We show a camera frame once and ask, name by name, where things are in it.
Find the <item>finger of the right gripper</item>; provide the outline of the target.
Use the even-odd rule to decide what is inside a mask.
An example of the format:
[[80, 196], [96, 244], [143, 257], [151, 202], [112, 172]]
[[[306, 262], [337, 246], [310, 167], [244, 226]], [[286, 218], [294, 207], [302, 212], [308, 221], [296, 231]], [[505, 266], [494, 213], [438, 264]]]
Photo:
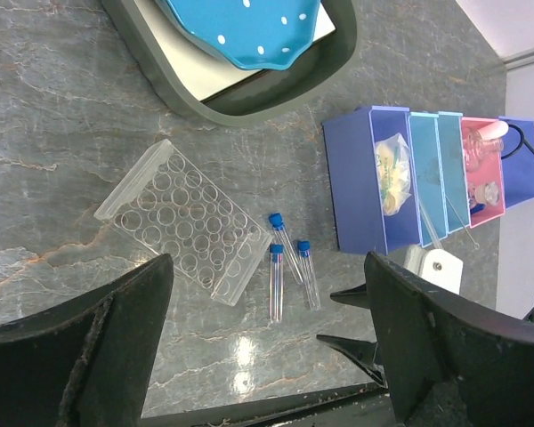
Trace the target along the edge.
[[368, 290], [365, 286], [356, 286], [352, 289], [334, 292], [330, 295], [330, 299], [334, 302], [354, 307], [369, 306]]
[[378, 342], [360, 341], [327, 334], [317, 334], [316, 339], [346, 356], [380, 387], [387, 386]]

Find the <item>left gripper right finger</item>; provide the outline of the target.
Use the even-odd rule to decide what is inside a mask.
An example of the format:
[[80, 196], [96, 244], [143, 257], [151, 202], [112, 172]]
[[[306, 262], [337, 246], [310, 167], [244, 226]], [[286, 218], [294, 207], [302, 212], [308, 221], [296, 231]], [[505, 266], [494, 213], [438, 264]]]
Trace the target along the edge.
[[431, 284], [386, 256], [364, 264], [392, 406], [406, 422], [454, 382], [474, 426], [534, 426], [534, 322]]

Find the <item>blue cap pipette top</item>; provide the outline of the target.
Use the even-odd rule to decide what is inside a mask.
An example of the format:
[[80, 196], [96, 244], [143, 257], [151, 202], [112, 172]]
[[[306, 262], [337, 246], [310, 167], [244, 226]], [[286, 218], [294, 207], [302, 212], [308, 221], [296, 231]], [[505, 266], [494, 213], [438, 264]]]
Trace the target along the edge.
[[287, 229], [283, 221], [282, 215], [280, 213], [272, 213], [268, 217], [268, 220], [273, 228], [277, 241], [281, 243], [284, 247], [287, 256], [287, 262], [290, 265], [295, 282], [298, 285], [302, 285], [303, 273], [299, 265], [296, 250], [293, 246], [290, 236], [287, 233]]

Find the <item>clear test tube rack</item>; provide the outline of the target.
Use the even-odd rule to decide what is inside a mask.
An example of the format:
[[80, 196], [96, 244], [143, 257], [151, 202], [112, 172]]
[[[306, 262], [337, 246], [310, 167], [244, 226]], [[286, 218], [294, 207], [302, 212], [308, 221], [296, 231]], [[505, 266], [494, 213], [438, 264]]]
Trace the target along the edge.
[[234, 306], [271, 234], [207, 178], [172, 142], [150, 146], [94, 214], [176, 270], [213, 301]]

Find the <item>clear glass flask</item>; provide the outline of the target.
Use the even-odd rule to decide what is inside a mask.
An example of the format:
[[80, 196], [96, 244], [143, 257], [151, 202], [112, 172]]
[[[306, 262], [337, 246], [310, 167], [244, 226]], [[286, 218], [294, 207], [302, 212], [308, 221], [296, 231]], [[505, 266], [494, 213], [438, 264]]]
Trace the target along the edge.
[[498, 205], [501, 191], [499, 185], [495, 181], [482, 184], [468, 183], [467, 186], [470, 208], [474, 208], [477, 205]]

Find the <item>blue cap pipette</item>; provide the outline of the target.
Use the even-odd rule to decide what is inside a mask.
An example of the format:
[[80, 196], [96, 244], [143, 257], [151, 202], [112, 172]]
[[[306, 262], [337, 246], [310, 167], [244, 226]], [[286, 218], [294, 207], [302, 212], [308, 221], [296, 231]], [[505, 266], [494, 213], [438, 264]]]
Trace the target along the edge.
[[280, 213], [272, 213], [268, 217], [268, 220], [273, 228], [277, 241], [281, 243], [284, 247], [287, 256], [287, 262], [290, 265], [295, 282], [298, 285], [302, 285], [303, 273], [299, 265], [296, 250], [293, 246], [290, 236], [287, 233], [287, 229], [283, 221], [282, 215]]
[[272, 323], [282, 320], [283, 311], [283, 245], [270, 245], [270, 319]]
[[299, 262], [303, 270], [303, 282], [305, 284], [308, 303], [311, 310], [320, 310], [320, 295], [312, 262], [311, 245], [307, 240], [297, 242]]

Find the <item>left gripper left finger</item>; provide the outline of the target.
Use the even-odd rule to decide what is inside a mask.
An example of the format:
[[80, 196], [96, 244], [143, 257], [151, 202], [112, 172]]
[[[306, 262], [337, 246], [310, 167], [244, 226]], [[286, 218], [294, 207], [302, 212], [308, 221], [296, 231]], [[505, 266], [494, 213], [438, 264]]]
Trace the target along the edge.
[[171, 298], [161, 254], [0, 325], [0, 426], [137, 426]]

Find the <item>clear flask white stopper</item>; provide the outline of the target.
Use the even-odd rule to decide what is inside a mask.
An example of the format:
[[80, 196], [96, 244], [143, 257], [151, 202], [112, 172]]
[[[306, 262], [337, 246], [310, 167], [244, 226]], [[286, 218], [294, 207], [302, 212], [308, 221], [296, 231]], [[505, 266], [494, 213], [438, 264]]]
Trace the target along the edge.
[[480, 128], [468, 128], [463, 139], [466, 171], [477, 171], [489, 156], [499, 154], [504, 149], [503, 137], [508, 130], [508, 123], [502, 120]]

